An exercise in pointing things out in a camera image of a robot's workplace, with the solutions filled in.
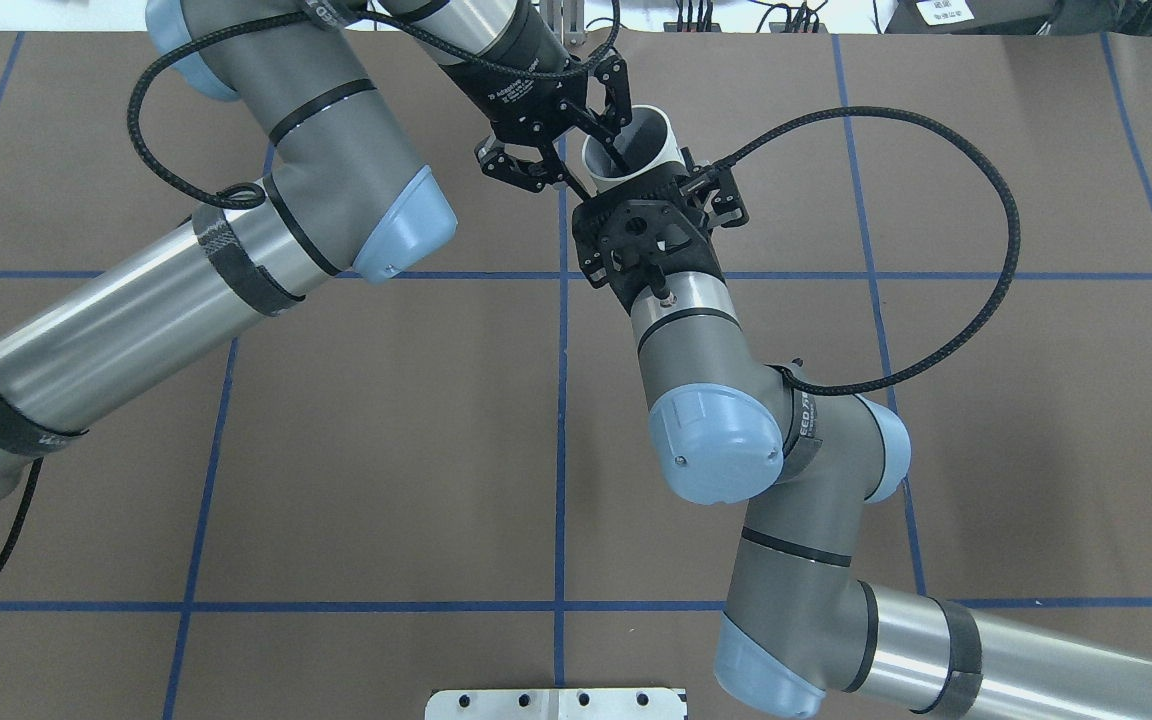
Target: silver metal tube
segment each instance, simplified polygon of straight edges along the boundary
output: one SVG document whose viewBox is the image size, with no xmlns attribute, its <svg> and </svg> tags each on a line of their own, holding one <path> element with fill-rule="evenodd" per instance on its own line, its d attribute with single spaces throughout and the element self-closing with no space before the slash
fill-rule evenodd
<svg viewBox="0 0 1152 720">
<path fill-rule="evenodd" d="M 183 225 L 0 338 L 0 393 L 79 432 L 260 319 Z"/>
<path fill-rule="evenodd" d="M 950 628 L 937 601 L 873 588 L 878 646 L 861 692 L 923 710 L 937 702 L 950 667 Z"/>
<path fill-rule="evenodd" d="M 425 0 L 385 0 L 381 5 L 385 10 L 402 15 L 419 10 L 430 3 Z M 425 18 L 416 20 L 412 24 L 462 50 L 480 54 L 505 35 L 517 6 L 515 0 L 450 0 L 442 8 Z M 460 58 L 448 55 L 441 50 L 433 50 L 424 41 L 420 46 L 425 47 L 435 63 L 463 63 Z"/>
<path fill-rule="evenodd" d="M 967 719 L 1152 720 L 1152 657 L 973 615 L 983 680 Z"/>
</svg>

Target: electrical cable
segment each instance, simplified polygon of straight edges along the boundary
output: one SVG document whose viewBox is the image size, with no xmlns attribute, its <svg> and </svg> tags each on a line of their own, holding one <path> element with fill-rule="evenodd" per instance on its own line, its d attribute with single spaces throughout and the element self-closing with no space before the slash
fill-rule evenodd
<svg viewBox="0 0 1152 720">
<path fill-rule="evenodd" d="M 444 40 L 442 37 L 438 37 L 430 31 L 426 31 L 426 29 L 414 26 L 414 24 L 403 22 L 403 20 L 393 18 L 391 15 L 372 12 L 367 9 L 367 3 L 351 5 L 351 8 L 357 13 L 359 20 L 372 20 L 372 22 L 384 24 L 385 26 L 401 29 L 402 32 L 407 32 L 407 35 L 415 37 L 416 40 L 424 41 L 424 44 L 434 47 L 434 50 L 441 50 L 448 55 L 467 61 L 467 63 L 478 65 L 480 68 L 492 70 L 493 73 L 521 79 L 562 81 L 567 78 L 585 77 L 590 74 L 590 70 L 598 67 L 598 65 L 607 58 L 608 53 L 612 52 L 612 47 L 616 45 L 616 38 L 621 32 L 621 1 L 612 0 L 611 32 L 607 35 L 607 40 L 604 40 L 602 44 L 594 47 L 594 51 L 590 54 L 589 60 L 585 60 L 584 63 L 573 65 L 573 67 L 563 70 L 536 71 L 515 68 L 510 65 L 495 63 L 493 60 L 486 60 L 477 56 L 475 53 L 470 53 L 470 51 L 463 50 L 463 47 L 457 45 L 453 45 L 450 41 Z M 147 91 L 150 91 L 150 86 L 154 83 L 156 78 L 159 77 L 164 70 L 170 68 L 183 58 L 188 58 L 189 55 L 198 53 L 198 51 L 206 50 L 212 45 L 229 40 L 234 37 L 264 32 L 268 31 L 268 29 L 280 26 L 291 26 L 291 24 L 308 22 L 309 20 L 310 17 L 305 13 L 287 13 L 282 15 L 274 15 L 274 17 L 270 18 L 250 20 L 250 22 L 237 23 L 234 24 L 234 26 L 220 28 L 218 31 L 209 32 L 207 35 L 197 38 L 197 40 L 187 41 L 176 50 L 169 51 L 169 53 L 166 53 L 161 58 L 152 61 L 150 67 L 141 74 L 139 78 L 137 78 L 136 85 L 132 86 L 132 97 L 127 104 L 128 137 L 131 137 L 132 150 L 136 150 L 136 154 L 141 157 L 142 162 L 144 162 L 146 167 L 159 179 L 162 179 L 164 182 L 174 187 L 175 190 L 179 190 L 189 197 L 194 197 L 196 200 L 204 202 L 204 204 L 215 206 L 215 209 L 258 209 L 262 203 L 265 202 L 265 190 L 264 188 L 260 188 L 259 184 L 238 183 L 238 185 L 234 187 L 241 188 L 241 190 L 247 192 L 234 195 L 244 195 L 243 197 L 223 197 L 219 194 L 202 190 L 202 188 L 189 183 L 185 179 L 182 179 L 170 169 L 166 168 L 166 165 L 156 158 L 154 152 L 150 151 L 147 143 L 145 142 L 145 135 L 141 131 L 141 109 L 142 106 L 145 105 L 145 96 L 147 94 Z"/>
<path fill-rule="evenodd" d="M 950 143 L 950 145 L 957 147 L 964 156 L 968 156 L 969 160 L 972 160 L 975 167 L 984 173 L 984 177 L 986 177 L 990 184 L 995 188 L 998 199 L 1002 202 L 1002 210 L 1005 211 L 1007 218 L 1007 250 L 1005 260 L 1002 262 L 1002 270 L 998 273 L 998 282 L 995 283 L 995 287 L 993 287 L 993 291 L 990 293 L 988 298 L 984 302 L 984 305 L 980 306 L 978 313 L 975 314 L 972 321 L 969 323 L 963 331 L 956 334 L 956 336 L 952 338 L 950 341 L 946 342 L 940 348 L 937 348 L 935 351 L 927 357 L 924 357 L 924 359 L 919 359 L 918 363 L 914 363 L 904 370 L 899 370 L 896 373 L 878 378 L 876 381 L 841 384 L 841 386 L 818 386 L 818 384 L 804 382 L 797 378 L 786 378 L 786 381 L 795 389 L 809 393 L 809 395 L 818 396 L 859 395 L 864 392 L 882 389 L 890 387 L 896 382 L 908 381 L 908 379 L 925 372 L 925 370 L 929 370 L 937 363 L 940 363 L 940 361 L 945 361 L 946 357 L 953 355 L 960 349 L 960 347 L 963 347 L 965 342 L 972 340 L 973 334 L 979 332 L 980 328 L 984 327 L 984 324 L 992 318 L 998 310 L 998 306 L 1002 304 L 1002 300 L 1007 295 L 1007 290 L 1011 287 L 1011 280 L 1016 275 L 1016 265 L 1020 264 L 1020 211 L 1016 209 L 1016 199 L 1011 196 L 1011 190 L 1007 187 L 1006 181 L 1002 179 L 1002 174 L 998 172 L 995 165 L 993 165 L 988 158 L 984 156 L 984 152 L 980 152 L 980 150 L 972 145 L 972 143 L 968 142 L 967 138 L 958 135 L 958 132 L 954 132 L 950 128 L 938 123 L 937 120 L 924 118 L 924 115 L 919 115 L 918 113 L 910 113 L 909 109 L 872 108 L 872 106 L 858 105 L 847 106 L 847 108 L 819 109 L 817 113 L 809 113 L 803 115 L 803 118 L 788 120 L 788 122 L 776 126 L 759 137 L 756 137 L 753 141 L 748 142 L 745 146 L 732 152 L 730 156 L 718 160 L 707 168 L 700 169 L 698 176 L 691 179 L 691 181 L 687 182 L 685 185 L 700 187 L 704 182 L 712 181 L 712 179 L 718 176 L 719 172 L 735 167 L 737 162 L 748 158 L 759 147 L 767 145 L 768 142 L 775 141 L 776 137 L 781 137 L 793 129 L 817 123 L 820 122 L 820 120 L 836 118 L 884 118 L 901 120 L 901 122 L 929 129 L 930 131 L 935 132 L 935 135 L 943 137 Z"/>
<path fill-rule="evenodd" d="M 33 464 L 29 467 L 29 479 L 24 482 L 24 491 L 20 493 L 20 507 L 17 509 L 17 515 L 15 520 L 12 521 L 12 529 L 8 530 L 8 539 L 3 543 L 3 550 L 0 551 L 0 573 L 3 567 L 8 564 L 8 558 L 12 558 L 12 551 L 15 548 L 15 543 L 20 539 L 20 529 L 24 528 L 24 516 L 29 513 L 29 503 L 33 501 L 33 491 L 38 487 L 38 473 L 41 472 L 41 457 L 33 461 Z"/>
<path fill-rule="evenodd" d="M 767 23 L 767 17 L 773 12 L 776 12 L 776 8 L 780 8 L 782 10 L 785 10 L 785 23 L 786 23 L 787 26 L 788 26 L 788 24 L 790 24 L 790 16 L 794 13 L 794 8 L 790 8 L 790 6 L 788 6 L 786 3 L 767 5 L 767 12 L 765 12 L 763 14 L 763 17 L 758 20 L 758 26 L 755 28 L 755 32 L 756 33 L 763 32 L 763 24 Z"/>
</svg>

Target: black braided cable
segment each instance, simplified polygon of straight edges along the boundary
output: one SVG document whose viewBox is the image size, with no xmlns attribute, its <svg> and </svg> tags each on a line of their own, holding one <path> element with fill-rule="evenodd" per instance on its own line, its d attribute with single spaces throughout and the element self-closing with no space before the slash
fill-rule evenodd
<svg viewBox="0 0 1152 720">
<path fill-rule="evenodd" d="M 1002 179 L 1002 174 L 998 173 L 998 168 L 993 167 L 993 164 L 980 152 L 972 143 L 968 142 L 967 138 L 954 132 L 950 128 L 938 123 L 931 118 L 924 118 L 918 113 L 910 113 L 909 109 L 893 109 L 893 108 L 873 108 L 873 106 L 849 106 L 849 108 L 833 108 L 833 109 L 820 109 L 817 113 L 808 113 L 803 118 L 795 118 L 790 122 L 776 126 L 763 135 L 756 137 L 745 144 L 744 147 L 732 152 L 730 156 L 718 160 L 708 168 L 702 170 L 703 176 L 717 176 L 719 170 L 729 169 L 736 162 L 744 160 L 750 154 L 752 154 L 759 147 L 767 145 L 768 142 L 775 141 L 776 137 L 781 137 L 786 132 L 791 131 L 795 128 L 801 128 L 803 126 L 809 126 L 812 123 L 820 122 L 820 120 L 829 120 L 836 118 L 887 118 L 890 120 L 901 120 L 901 122 L 915 124 L 922 128 L 927 128 L 930 131 L 935 132 L 935 135 L 943 137 L 950 143 L 950 145 L 963 151 L 964 156 L 968 156 L 969 160 L 972 160 L 975 167 L 979 168 L 984 173 L 990 184 L 995 188 L 998 192 L 998 199 L 1002 202 L 1002 210 L 1007 217 L 1007 251 L 1005 259 L 1002 260 L 1002 272 L 998 274 L 998 282 L 993 286 L 993 291 L 990 293 L 988 300 L 984 302 L 984 306 L 972 318 L 963 331 L 961 331 L 956 336 L 952 338 L 950 341 L 942 344 L 935 353 L 932 353 L 924 359 L 919 359 L 918 363 L 900 370 L 900 372 L 892 373 L 884 378 L 878 378 L 877 381 L 869 382 L 850 382 L 842 384 L 842 386 L 817 386 L 817 384 L 803 382 L 799 378 L 788 377 L 787 382 L 791 385 L 795 389 L 799 392 L 809 393 L 809 395 L 859 395 L 864 392 L 873 392 L 876 389 L 882 389 L 893 386 L 896 382 L 904 382 L 908 379 L 914 378 L 918 373 L 925 372 L 940 361 L 945 361 L 946 357 L 953 355 L 955 351 L 963 347 L 965 342 L 972 340 L 975 333 L 979 332 L 984 324 L 988 321 L 991 316 L 995 313 L 998 306 L 1002 304 L 1002 300 L 1007 295 L 1007 290 L 1011 287 L 1011 280 L 1016 275 L 1016 265 L 1020 264 L 1020 211 L 1016 209 L 1016 199 L 1011 197 L 1011 190 L 1007 187 L 1007 182 Z"/>
<path fill-rule="evenodd" d="M 8 559 L 12 558 L 15 543 L 20 539 L 20 530 L 24 529 L 24 518 L 29 513 L 29 503 L 33 501 L 33 491 L 38 487 L 38 473 L 41 473 L 41 457 L 38 457 L 29 467 L 29 479 L 24 482 L 24 491 L 20 493 L 17 515 L 12 521 L 12 529 L 8 530 L 8 539 L 3 543 L 3 550 L 0 551 L 0 573 L 3 573 L 3 568 L 8 564 Z"/>
<path fill-rule="evenodd" d="M 131 137 L 132 150 L 136 150 L 136 154 L 141 157 L 142 162 L 144 162 L 146 167 L 157 176 L 162 179 L 165 183 L 177 188 L 180 192 L 183 192 L 189 197 L 194 197 L 196 200 L 205 202 L 207 205 L 215 206 L 215 209 L 258 209 L 262 203 L 265 202 L 265 190 L 259 187 L 259 184 L 241 183 L 237 185 L 230 185 L 228 188 L 230 196 L 227 197 L 202 190 L 202 188 L 185 181 L 185 179 L 182 179 L 166 168 L 166 165 L 160 162 L 159 159 L 154 157 L 154 152 L 150 151 L 150 146 L 145 142 L 145 135 L 141 131 L 141 106 L 145 104 L 145 96 L 147 94 L 147 91 L 150 91 L 150 86 L 154 85 L 154 78 L 159 77 L 162 70 L 177 63 L 179 60 L 188 58 L 189 55 L 197 53 L 197 51 L 206 50 L 219 41 L 229 40 L 230 37 L 238 37 L 240 35 L 266 31 L 266 29 L 303 23 L 309 18 L 310 17 L 305 13 L 287 13 L 285 15 L 275 15 L 273 18 L 251 20 L 251 22 L 236 24 L 235 26 L 221 28 L 218 29 L 218 31 L 209 32 L 207 35 L 198 38 L 198 40 L 187 41 L 184 45 L 170 51 L 170 53 L 152 61 L 150 67 L 145 68 L 145 71 L 141 74 L 141 78 L 136 81 L 136 85 L 132 86 L 131 100 L 128 100 L 127 103 L 127 135 L 128 137 Z M 236 190 L 247 190 L 250 192 L 234 192 Z"/>
</svg>

